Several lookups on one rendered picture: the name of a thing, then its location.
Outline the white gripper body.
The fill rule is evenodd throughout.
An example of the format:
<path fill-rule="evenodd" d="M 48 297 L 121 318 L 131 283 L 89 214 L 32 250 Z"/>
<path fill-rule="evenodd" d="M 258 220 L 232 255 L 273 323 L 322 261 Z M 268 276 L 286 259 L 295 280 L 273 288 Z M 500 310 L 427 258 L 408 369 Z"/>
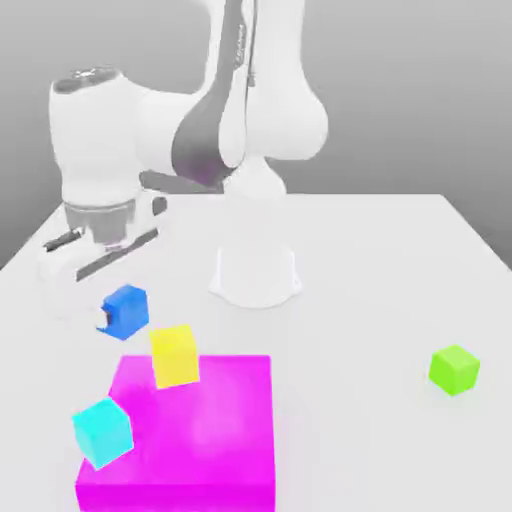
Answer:
<path fill-rule="evenodd" d="M 75 228 L 46 242 L 36 257 L 41 295 L 50 306 L 89 306 L 101 294 L 124 284 L 137 272 L 145 247 L 155 241 L 153 227 L 107 247 L 93 240 L 92 232 Z"/>

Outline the small blue cube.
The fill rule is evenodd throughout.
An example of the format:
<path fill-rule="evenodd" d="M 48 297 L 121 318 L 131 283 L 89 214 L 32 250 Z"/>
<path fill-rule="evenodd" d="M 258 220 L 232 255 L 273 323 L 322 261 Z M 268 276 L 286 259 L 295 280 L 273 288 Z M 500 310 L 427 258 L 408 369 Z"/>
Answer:
<path fill-rule="evenodd" d="M 121 341 L 149 323 L 146 291 L 129 284 L 107 296 L 101 309 L 106 316 L 106 325 L 97 330 Z"/>

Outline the small yellow cube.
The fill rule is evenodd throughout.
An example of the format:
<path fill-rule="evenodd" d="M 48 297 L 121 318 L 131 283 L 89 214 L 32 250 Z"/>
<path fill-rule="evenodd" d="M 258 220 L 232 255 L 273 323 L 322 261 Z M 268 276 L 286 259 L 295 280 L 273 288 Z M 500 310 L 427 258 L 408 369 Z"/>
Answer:
<path fill-rule="evenodd" d="M 153 329 L 150 344 L 158 390 L 200 380 L 197 345 L 189 325 Z"/>

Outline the small cyan cube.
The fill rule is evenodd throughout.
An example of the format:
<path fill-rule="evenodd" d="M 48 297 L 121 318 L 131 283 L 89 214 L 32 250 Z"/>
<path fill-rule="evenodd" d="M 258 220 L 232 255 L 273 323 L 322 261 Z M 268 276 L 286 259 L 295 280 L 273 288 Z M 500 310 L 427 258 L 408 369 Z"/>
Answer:
<path fill-rule="evenodd" d="M 72 424 L 77 444 L 95 470 L 134 448 L 130 418 L 111 397 L 74 414 Z"/>

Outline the small green cube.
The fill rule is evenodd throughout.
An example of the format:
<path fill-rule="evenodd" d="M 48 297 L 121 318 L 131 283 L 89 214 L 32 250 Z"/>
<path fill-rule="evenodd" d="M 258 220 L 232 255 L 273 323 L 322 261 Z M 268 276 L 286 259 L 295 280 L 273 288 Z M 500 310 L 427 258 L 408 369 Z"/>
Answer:
<path fill-rule="evenodd" d="M 479 359 L 461 346 L 452 345 L 432 355 L 428 378 L 450 396 L 456 396 L 475 386 L 479 369 Z"/>

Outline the large magenta box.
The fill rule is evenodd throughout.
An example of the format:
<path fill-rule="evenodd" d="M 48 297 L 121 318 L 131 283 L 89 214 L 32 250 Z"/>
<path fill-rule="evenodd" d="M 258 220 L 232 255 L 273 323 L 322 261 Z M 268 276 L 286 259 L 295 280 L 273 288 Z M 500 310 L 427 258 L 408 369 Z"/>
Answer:
<path fill-rule="evenodd" d="M 110 397 L 133 449 L 83 462 L 80 512 L 275 512 L 271 359 L 202 355 L 200 379 L 159 390 L 148 355 L 121 357 Z"/>

